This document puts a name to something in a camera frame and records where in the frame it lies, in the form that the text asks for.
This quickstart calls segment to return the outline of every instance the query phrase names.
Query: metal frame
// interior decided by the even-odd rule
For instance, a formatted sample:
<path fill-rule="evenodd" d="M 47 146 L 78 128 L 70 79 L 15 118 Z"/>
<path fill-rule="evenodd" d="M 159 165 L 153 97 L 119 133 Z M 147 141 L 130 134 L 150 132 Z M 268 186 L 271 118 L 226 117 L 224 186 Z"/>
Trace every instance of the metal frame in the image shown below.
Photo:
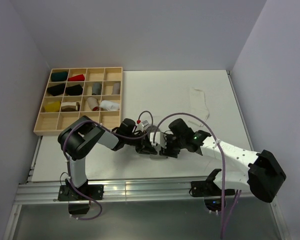
<path fill-rule="evenodd" d="M 248 138 L 251 150 L 254 150 L 249 132 L 242 114 L 239 101 L 231 80 L 230 72 L 227 71 L 228 79 L 240 112 L 242 123 Z M 68 204 L 57 201 L 60 183 L 34 183 L 31 182 L 32 174 L 36 165 L 38 151 L 42 138 L 40 137 L 34 152 L 31 169 L 26 184 L 20 184 L 11 210 L 10 218 L 5 230 L 4 240 L 12 240 L 18 223 L 22 205 L 39 204 Z M 106 202 L 140 202 L 140 201 L 168 201 L 168 200 L 193 200 L 189 189 L 192 181 L 205 180 L 207 176 L 198 177 L 174 177 L 174 178 L 150 178 L 150 179 L 120 179 L 120 180 L 97 180 L 89 184 L 103 184 L 104 194 L 100 203 Z M 253 197 L 252 193 L 242 193 L 241 197 Z M 71 203 L 86 203 L 87 201 L 71 201 Z M 271 203 L 272 212 L 282 240 L 291 240 L 285 219 L 275 197 Z"/>

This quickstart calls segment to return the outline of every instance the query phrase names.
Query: white table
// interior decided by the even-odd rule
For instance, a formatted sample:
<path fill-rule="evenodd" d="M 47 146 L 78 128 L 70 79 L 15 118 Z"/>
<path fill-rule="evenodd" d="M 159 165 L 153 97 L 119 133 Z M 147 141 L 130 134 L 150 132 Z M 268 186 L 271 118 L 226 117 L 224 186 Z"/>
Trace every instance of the white table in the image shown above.
<path fill-rule="evenodd" d="M 154 123 L 158 124 L 169 114 L 189 113 L 191 87 L 204 91 L 210 113 L 206 123 L 217 138 L 250 150 L 243 120 L 225 70 L 125 71 L 122 119 L 131 118 L 136 121 L 141 111 L 149 110 L 154 116 Z M 169 123 L 176 118 L 167 120 L 160 130 L 168 130 Z M 189 117 L 181 118 L 194 131 L 199 129 L 197 125 L 188 122 Z M 142 120 L 150 122 L 150 117 L 145 114 Z M 113 152 L 97 144 L 86 157 L 86 175 L 90 180 L 207 176 L 215 168 L 221 168 L 221 162 L 186 150 L 181 151 L 178 159 L 157 160 L 149 155 L 137 154 L 131 146 Z M 226 170 L 231 171 L 231 166 L 227 166 Z M 66 171 L 65 157 L 57 136 L 44 136 L 32 181 L 58 181 L 61 173 Z"/>

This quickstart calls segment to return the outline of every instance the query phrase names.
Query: wall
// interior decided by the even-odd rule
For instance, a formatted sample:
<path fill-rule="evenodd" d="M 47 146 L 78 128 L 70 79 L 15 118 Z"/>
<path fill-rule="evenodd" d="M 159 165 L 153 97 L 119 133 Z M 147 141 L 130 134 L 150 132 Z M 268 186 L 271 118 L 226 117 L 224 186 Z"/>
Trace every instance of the wall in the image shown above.
<path fill-rule="evenodd" d="M 11 0 L 52 68 L 231 70 L 266 0 Z"/>
<path fill-rule="evenodd" d="M 30 170 L 48 66 L 11 3 L 0 0 L 0 239 Z"/>
<path fill-rule="evenodd" d="M 278 193 L 300 240 L 300 0 L 268 0 L 232 72 L 256 150 L 268 149 L 287 180 Z"/>

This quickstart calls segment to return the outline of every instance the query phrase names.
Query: green item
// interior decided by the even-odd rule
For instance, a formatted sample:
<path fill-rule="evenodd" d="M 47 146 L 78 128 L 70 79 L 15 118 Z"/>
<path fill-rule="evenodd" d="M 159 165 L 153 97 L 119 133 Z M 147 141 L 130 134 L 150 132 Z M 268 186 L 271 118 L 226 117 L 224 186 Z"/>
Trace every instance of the green item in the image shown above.
<path fill-rule="evenodd" d="M 51 82 L 63 82 L 67 80 L 68 72 L 67 71 L 60 71 L 51 73 Z"/>

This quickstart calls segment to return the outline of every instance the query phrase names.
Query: yellow cloth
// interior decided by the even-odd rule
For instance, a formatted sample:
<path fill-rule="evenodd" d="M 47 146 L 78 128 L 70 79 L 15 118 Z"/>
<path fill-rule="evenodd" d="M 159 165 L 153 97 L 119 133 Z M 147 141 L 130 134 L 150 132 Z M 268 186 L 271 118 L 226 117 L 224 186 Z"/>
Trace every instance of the yellow cloth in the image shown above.
<path fill-rule="evenodd" d="M 47 113 L 55 113 L 55 112 L 60 111 L 60 106 L 61 106 L 61 102 L 60 101 L 55 101 L 55 102 L 52 102 L 52 103 L 49 103 L 49 104 L 45 105 L 44 110 Z"/>

